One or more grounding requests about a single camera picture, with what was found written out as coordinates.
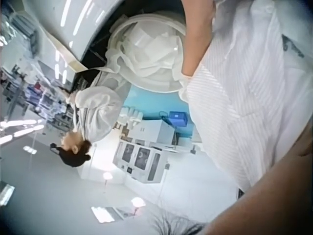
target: shirt sleeve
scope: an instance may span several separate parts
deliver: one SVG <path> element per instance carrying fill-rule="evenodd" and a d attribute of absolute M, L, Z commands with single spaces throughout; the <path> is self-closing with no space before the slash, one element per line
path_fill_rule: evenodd
<path fill-rule="evenodd" d="M 107 87 L 89 87 L 79 91 L 75 98 L 77 108 L 103 109 L 108 107 L 122 107 L 118 94 Z"/>

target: lamp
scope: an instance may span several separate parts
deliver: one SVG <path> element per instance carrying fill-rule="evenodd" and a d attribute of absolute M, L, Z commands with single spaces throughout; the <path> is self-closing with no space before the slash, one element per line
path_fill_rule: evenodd
<path fill-rule="evenodd" d="M 106 189 L 106 187 L 107 187 L 107 183 L 108 183 L 108 180 L 113 179 L 113 176 L 112 176 L 112 174 L 111 174 L 111 173 L 109 173 L 109 172 L 105 172 L 105 173 L 103 173 L 103 179 L 105 180 L 105 183 L 104 183 L 104 189 Z"/>
<path fill-rule="evenodd" d="M 133 198 L 131 200 L 131 202 L 132 202 L 133 206 L 135 207 L 134 216 L 136 215 L 136 213 L 139 210 L 139 208 L 146 206 L 145 201 L 142 198 L 140 198 L 140 197 Z"/>

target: dark hair strands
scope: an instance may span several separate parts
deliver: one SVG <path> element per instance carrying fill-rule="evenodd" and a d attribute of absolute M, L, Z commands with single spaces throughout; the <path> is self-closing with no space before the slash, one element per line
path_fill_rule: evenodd
<path fill-rule="evenodd" d="M 172 220 L 165 215 L 154 219 L 154 228 L 159 235 L 197 235 L 206 225 L 194 223 L 183 217 L 176 217 Z"/>

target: person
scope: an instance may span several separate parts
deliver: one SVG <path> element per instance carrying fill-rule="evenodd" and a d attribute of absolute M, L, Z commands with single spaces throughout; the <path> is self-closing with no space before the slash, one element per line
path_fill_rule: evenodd
<path fill-rule="evenodd" d="M 313 234 L 312 126 L 241 199 L 208 224 L 156 221 L 160 235 Z"/>
<path fill-rule="evenodd" d="M 292 0 L 182 4 L 188 83 L 180 97 L 207 155 L 247 192 L 293 148 L 312 117 L 311 15 Z"/>
<path fill-rule="evenodd" d="M 74 109 L 74 129 L 61 139 L 61 146 L 52 143 L 50 148 L 57 149 L 66 165 L 78 167 L 90 160 L 88 152 L 92 143 L 112 130 L 130 87 L 129 82 L 116 74 L 101 71 L 89 88 L 71 94 L 62 90 Z"/>

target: hand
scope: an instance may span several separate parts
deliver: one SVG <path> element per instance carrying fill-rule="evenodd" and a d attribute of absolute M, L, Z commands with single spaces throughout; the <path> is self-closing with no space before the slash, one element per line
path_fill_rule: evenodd
<path fill-rule="evenodd" d="M 182 0 L 186 14 L 182 74 L 192 77 L 212 41 L 212 21 L 216 7 L 213 0 Z"/>
<path fill-rule="evenodd" d="M 69 95 L 69 102 L 70 102 L 70 103 L 75 103 L 75 98 L 76 98 L 77 92 L 78 92 L 78 91 L 74 91 L 73 93 L 71 93 L 71 94 Z"/>
<path fill-rule="evenodd" d="M 69 93 L 62 87 L 59 87 L 61 93 L 65 96 L 65 98 L 69 98 Z"/>

